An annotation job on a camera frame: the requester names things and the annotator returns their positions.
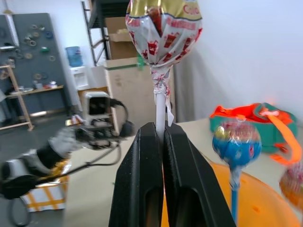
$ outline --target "pegboard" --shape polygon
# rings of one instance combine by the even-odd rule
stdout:
[[[4,64],[9,57],[15,57],[15,68],[13,71],[19,86],[33,87],[36,73],[43,75],[43,79],[40,80],[43,84],[48,84],[51,80],[55,80],[58,85],[64,85],[64,91],[70,105],[65,75],[49,14],[15,14],[13,18],[20,43],[18,49],[21,50],[21,54],[24,56],[23,59],[18,59],[15,51],[0,52],[0,65]],[[32,25],[37,25],[38,28],[34,29]],[[39,29],[40,26],[45,28],[44,31]],[[46,37],[47,32],[51,32],[53,37]],[[35,46],[30,46],[24,41],[28,34],[33,36],[31,39],[36,42]],[[0,45],[3,46],[5,42],[13,44],[6,18],[4,15],[0,15]],[[47,47],[49,51],[41,52],[43,46]],[[25,58],[27,53],[32,55],[31,59]],[[50,61],[50,56],[53,56],[55,61]],[[0,89],[5,92],[8,88],[9,82],[1,80]],[[30,114],[64,107],[59,91],[27,95],[24,96],[24,101]]]

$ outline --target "blue lollipop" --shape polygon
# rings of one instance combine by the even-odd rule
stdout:
[[[238,190],[242,168],[261,153],[257,129],[244,121],[223,122],[214,132],[213,149],[230,167],[232,217],[238,222]]]

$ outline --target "white wall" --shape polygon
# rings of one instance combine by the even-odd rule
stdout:
[[[176,67],[181,120],[208,117],[217,105],[264,101],[303,120],[303,1],[199,0],[199,5],[204,30]]]
[[[8,0],[10,10],[15,14],[23,13],[49,13],[56,41],[58,44],[63,69],[68,83],[73,104],[77,104],[75,88],[71,84],[71,74],[66,56],[65,47],[79,46],[84,65],[92,67],[93,60],[89,48],[89,39],[86,31],[84,15],[80,0]],[[4,10],[0,2],[0,11]],[[93,40],[100,38],[100,29],[92,30]]]

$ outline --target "lollipop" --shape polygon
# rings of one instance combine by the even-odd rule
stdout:
[[[297,209],[303,212],[303,164],[289,166],[280,180],[282,194]]]
[[[165,106],[169,126],[174,119],[169,101],[169,70],[190,52],[202,32],[199,6],[196,0],[131,0],[125,18],[138,53],[151,67],[156,130],[163,141]]]
[[[238,189],[241,170],[261,152],[260,135],[246,122],[223,122],[214,132],[213,149],[230,167],[232,217],[238,221]]]

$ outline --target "white lollipop stick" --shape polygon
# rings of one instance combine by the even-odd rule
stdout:
[[[163,93],[156,94],[156,132],[158,134],[160,144],[163,145],[164,130],[165,130],[165,103],[166,97]]]

